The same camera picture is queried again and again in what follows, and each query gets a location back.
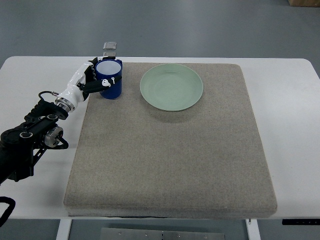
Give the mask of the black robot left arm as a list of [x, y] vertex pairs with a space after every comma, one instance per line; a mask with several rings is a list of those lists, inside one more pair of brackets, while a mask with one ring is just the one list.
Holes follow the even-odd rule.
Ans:
[[18, 182], [34, 175], [34, 167], [46, 150], [69, 147], [63, 138], [64, 130], [58, 120], [69, 116], [70, 108], [61, 102], [47, 102], [43, 94], [57, 96], [53, 91], [42, 91], [40, 100], [24, 117], [20, 125], [0, 135], [0, 182]]

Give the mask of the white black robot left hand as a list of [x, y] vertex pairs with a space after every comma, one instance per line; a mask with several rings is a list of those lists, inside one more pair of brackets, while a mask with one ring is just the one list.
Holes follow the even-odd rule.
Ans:
[[92, 93], [100, 93], [106, 88], [97, 80], [95, 66], [103, 60], [116, 60], [115, 57], [95, 57], [85, 62], [72, 76], [66, 90], [58, 94], [55, 104], [67, 112], [73, 112], [80, 102], [85, 101]]

